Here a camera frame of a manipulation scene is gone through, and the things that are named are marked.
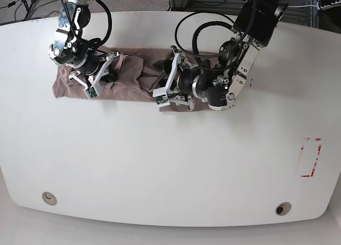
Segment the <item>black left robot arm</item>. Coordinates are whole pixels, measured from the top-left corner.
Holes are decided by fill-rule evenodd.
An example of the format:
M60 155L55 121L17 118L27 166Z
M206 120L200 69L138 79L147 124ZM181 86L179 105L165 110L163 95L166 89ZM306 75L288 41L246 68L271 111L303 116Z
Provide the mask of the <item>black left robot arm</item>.
M171 46L173 55L159 62L168 77L152 92L157 106L184 105L193 111L196 100L216 111L234 106L260 49L268 45L287 7L288 0L246 0L236 20L199 26L192 36L191 51L179 43ZM201 55L198 37L209 27L224 27L235 36L218 53Z

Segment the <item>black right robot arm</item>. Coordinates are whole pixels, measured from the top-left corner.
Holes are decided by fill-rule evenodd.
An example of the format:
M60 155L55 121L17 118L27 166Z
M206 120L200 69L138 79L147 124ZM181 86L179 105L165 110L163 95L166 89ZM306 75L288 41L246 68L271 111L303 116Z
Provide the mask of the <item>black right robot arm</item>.
M107 15L108 28L104 38L83 38L83 30L91 19L91 1L98 3ZM112 31L111 13L101 0L62 0L61 3L58 27L49 47L50 59L58 65L59 72L65 72L69 81L82 85L88 99L95 98L103 93L101 82L114 83L118 78L112 63L122 53L100 49Z

